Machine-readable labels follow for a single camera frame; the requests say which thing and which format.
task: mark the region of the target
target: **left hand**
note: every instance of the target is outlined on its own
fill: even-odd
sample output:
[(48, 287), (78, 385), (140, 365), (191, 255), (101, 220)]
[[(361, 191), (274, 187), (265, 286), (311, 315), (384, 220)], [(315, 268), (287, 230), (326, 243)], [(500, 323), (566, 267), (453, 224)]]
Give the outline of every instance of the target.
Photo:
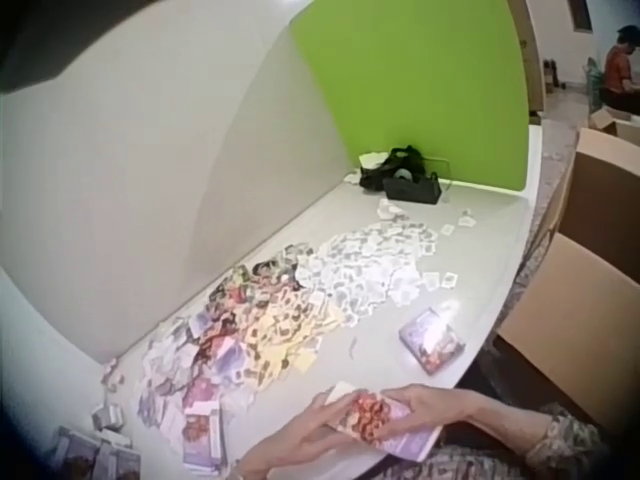
[(312, 462), (330, 450), (354, 442), (326, 425), (345, 415), (358, 393), (350, 393), (328, 405), (325, 403), (329, 392), (316, 395), (300, 414), (249, 450), (238, 462), (236, 471), (246, 480), (263, 480), (272, 468)]

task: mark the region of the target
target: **black bag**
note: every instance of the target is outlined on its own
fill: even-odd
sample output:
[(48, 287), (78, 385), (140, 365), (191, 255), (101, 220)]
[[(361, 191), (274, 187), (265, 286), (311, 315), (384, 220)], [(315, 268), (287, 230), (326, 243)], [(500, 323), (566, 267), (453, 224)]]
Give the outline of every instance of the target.
[(407, 148), (394, 148), (382, 165), (373, 170), (360, 167), (360, 186), (365, 190), (381, 192), (384, 189), (383, 180), (393, 178), (398, 170), (407, 170), (411, 180), (416, 182), (424, 177), (424, 158), (420, 152), (409, 145)]

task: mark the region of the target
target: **window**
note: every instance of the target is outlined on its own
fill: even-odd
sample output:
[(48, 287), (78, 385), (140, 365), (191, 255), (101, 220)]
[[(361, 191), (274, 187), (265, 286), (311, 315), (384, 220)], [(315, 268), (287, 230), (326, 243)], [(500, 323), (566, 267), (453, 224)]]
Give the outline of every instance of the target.
[(578, 32), (592, 32), (591, 15), (589, 15), (589, 7), (587, 0), (568, 0), (569, 10), (573, 18), (573, 27)]

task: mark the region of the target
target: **right hand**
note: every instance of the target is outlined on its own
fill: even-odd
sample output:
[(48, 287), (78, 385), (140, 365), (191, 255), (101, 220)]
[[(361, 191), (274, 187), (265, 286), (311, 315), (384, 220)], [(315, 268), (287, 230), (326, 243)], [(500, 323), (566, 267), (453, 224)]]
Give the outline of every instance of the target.
[(383, 390), (381, 393), (405, 404), (411, 413), (382, 426), (376, 432), (376, 437), (380, 439), (462, 421), (470, 414), (475, 395), (467, 390), (432, 388), (419, 384)]

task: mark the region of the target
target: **person in red shirt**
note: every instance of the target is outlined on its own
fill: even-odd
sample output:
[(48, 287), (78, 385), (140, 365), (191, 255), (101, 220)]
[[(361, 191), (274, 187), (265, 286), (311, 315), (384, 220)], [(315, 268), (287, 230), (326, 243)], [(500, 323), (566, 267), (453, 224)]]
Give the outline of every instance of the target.
[(609, 51), (600, 94), (605, 105), (640, 115), (640, 85), (631, 77), (629, 56), (640, 46), (640, 28), (628, 25), (618, 30), (618, 43)]

